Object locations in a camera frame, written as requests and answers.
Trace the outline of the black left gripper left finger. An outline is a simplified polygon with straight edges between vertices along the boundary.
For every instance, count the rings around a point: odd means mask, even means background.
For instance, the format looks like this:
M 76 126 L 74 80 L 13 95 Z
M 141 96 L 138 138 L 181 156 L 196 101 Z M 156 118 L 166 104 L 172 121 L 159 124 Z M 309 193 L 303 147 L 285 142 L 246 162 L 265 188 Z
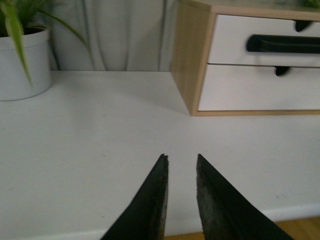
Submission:
M 168 156 L 161 154 L 128 207 L 101 238 L 103 240 L 164 239 L 168 184 Z

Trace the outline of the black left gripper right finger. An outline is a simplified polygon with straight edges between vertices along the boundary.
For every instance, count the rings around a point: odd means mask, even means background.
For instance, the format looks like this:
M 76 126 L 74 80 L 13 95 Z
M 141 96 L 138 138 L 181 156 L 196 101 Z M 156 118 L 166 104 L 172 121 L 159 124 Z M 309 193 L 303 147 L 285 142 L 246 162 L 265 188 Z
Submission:
M 201 154 L 196 163 L 197 203 L 207 240 L 290 240 Z

